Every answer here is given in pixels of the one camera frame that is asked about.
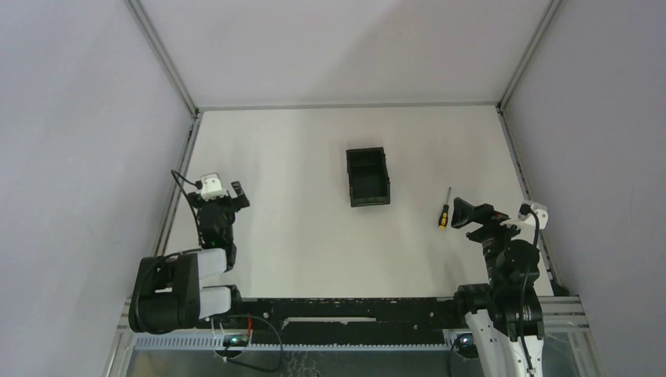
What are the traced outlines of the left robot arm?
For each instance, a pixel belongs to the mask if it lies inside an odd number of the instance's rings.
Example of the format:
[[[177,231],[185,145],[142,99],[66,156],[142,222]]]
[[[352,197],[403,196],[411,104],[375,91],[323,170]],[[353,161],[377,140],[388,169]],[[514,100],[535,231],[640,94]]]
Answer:
[[[233,225],[236,214],[250,201],[238,181],[234,195],[223,187],[202,183],[186,195],[195,219],[198,246],[160,257],[142,258],[130,300],[128,321],[136,333],[163,335],[193,328],[205,317],[215,317],[228,328],[246,315],[242,302],[232,298],[230,286],[205,288],[201,280],[227,273],[236,264]]]

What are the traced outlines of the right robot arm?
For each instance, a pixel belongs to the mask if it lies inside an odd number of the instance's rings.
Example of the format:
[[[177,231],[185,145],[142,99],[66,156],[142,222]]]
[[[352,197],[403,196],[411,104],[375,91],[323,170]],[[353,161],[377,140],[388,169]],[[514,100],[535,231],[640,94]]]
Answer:
[[[488,280],[459,286],[454,316],[468,327],[472,342],[454,341],[461,352],[474,349],[486,376],[542,376],[544,314],[534,283],[540,277],[539,237],[547,207],[524,201],[516,218],[484,203],[456,197],[449,224],[477,224],[468,240],[481,245]]]

